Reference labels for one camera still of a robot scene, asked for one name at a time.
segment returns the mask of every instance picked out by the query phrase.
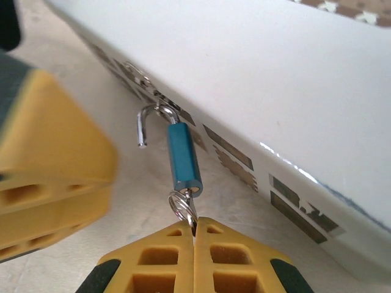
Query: gray floor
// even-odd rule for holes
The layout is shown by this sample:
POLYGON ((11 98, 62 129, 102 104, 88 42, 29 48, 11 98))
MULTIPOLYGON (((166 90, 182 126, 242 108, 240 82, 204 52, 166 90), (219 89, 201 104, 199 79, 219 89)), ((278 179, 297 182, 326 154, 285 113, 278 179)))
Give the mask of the gray floor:
MULTIPOLYGON (((135 118, 141 103, 92 57, 39 0, 19 0, 24 42, 14 55, 60 80, 117 145, 120 171, 109 214, 68 239, 0 265, 0 292, 74 292, 101 256, 176 221, 164 126, 149 120, 150 146, 138 150, 135 118)), ((289 255, 315 292, 391 292, 351 277, 301 230, 201 149, 205 191, 199 215, 213 217, 289 255)))

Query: key ring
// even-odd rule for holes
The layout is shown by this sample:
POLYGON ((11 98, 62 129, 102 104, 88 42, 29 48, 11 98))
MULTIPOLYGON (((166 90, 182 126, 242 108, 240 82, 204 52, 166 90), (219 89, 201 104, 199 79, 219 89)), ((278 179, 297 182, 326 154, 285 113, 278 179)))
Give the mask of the key ring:
POLYGON ((185 194, 181 194, 179 191, 173 190, 169 195, 170 207, 180 220, 187 220, 193 236, 196 236, 197 229, 197 213, 194 207, 193 197, 191 190, 187 189, 185 194))

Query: white cloth surface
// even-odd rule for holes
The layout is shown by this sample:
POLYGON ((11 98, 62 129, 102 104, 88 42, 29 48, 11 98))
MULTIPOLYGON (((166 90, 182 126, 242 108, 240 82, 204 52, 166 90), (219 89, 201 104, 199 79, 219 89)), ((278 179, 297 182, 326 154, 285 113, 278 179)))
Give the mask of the white cloth surface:
MULTIPOLYGON (((132 97, 41 0, 19 0, 24 40, 14 56, 54 74, 113 140, 120 168, 112 207, 101 220, 50 248, 0 264, 0 292, 74 292, 101 256, 174 222, 164 123, 148 119, 149 147, 137 148, 132 97)), ((259 194, 197 147, 204 182, 195 200, 212 217, 287 254, 315 292, 391 292, 355 280, 259 194)))

